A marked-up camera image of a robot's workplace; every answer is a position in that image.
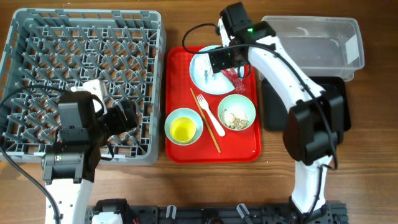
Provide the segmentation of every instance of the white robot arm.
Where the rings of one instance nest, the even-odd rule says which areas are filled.
[[[309,79],[287,55],[269,24],[253,25],[241,3],[228,6],[220,16],[216,31],[222,47],[206,52],[213,72],[251,64],[280,96],[289,112],[284,143],[295,159],[290,219],[310,222],[325,212],[326,170],[335,146],[343,140],[343,99]]]
[[[61,224],[84,223],[96,166],[100,159],[113,157],[107,139],[138,123],[134,105],[128,101],[121,101],[120,107],[105,108],[106,90],[101,81],[86,82],[74,90],[63,95],[58,104],[61,142],[55,140],[42,159],[45,188],[57,204]],[[105,145],[112,157],[101,157],[100,147]],[[93,213],[93,224],[123,224],[133,216],[125,199],[99,201]],[[45,224],[56,224],[54,217],[47,199]]]

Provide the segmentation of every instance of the wooden chopsticks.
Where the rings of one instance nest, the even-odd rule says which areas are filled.
[[[205,114],[203,113],[203,110],[201,110],[201,107],[200,107],[200,105],[199,105],[199,102],[198,102],[198,100],[197,100],[197,97],[196,97],[195,93],[193,92],[192,88],[191,88],[191,92],[192,92],[193,99],[194,99],[195,102],[197,103],[197,106],[198,106],[198,108],[199,108],[199,110],[200,110],[201,117],[202,117],[203,120],[205,121],[206,126],[207,126],[207,129],[208,129],[209,132],[210,132],[211,138],[213,139],[213,142],[214,142],[214,144],[216,145],[217,151],[218,151],[218,153],[221,153],[221,149],[220,149],[220,147],[218,146],[217,140],[216,140],[216,138],[214,137],[213,132],[211,131],[209,122],[207,122],[207,119],[206,119],[206,117],[205,117]]]

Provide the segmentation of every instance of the white label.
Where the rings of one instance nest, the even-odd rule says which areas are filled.
[[[358,40],[356,34],[346,42],[347,64],[359,57]]]

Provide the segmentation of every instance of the plastic dish rack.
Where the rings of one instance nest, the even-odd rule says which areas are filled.
[[[111,137],[115,157],[101,163],[151,165],[159,152],[165,43],[155,11],[20,9],[0,62],[0,95],[33,84],[69,90],[98,78],[106,84],[106,105],[128,98],[140,121]],[[1,147],[15,161],[40,162],[54,142],[59,97],[56,91],[25,90],[0,108]]]

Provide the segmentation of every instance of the red tray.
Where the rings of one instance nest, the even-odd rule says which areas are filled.
[[[204,47],[189,47],[190,50],[200,50]],[[210,110],[217,116],[220,101],[227,95],[238,93],[236,90],[225,95],[210,95],[199,90],[191,81],[189,64],[193,54],[182,47],[173,48],[167,56],[166,69],[166,116],[178,108],[190,108],[199,115],[200,111],[193,99],[190,88],[196,95],[200,93],[209,103]],[[218,153],[209,130],[203,122],[204,130],[199,140],[189,146],[178,146],[166,138],[167,156],[174,162],[181,164],[218,163],[218,162],[251,162],[261,153],[261,127],[258,118],[257,90],[254,71],[248,78],[243,79],[245,92],[240,93],[248,97],[256,107],[256,119],[253,124],[243,131],[232,131],[224,127],[225,136],[220,137],[210,121],[206,111],[204,114],[209,121],[211,130],[215,135],[221,154]]]

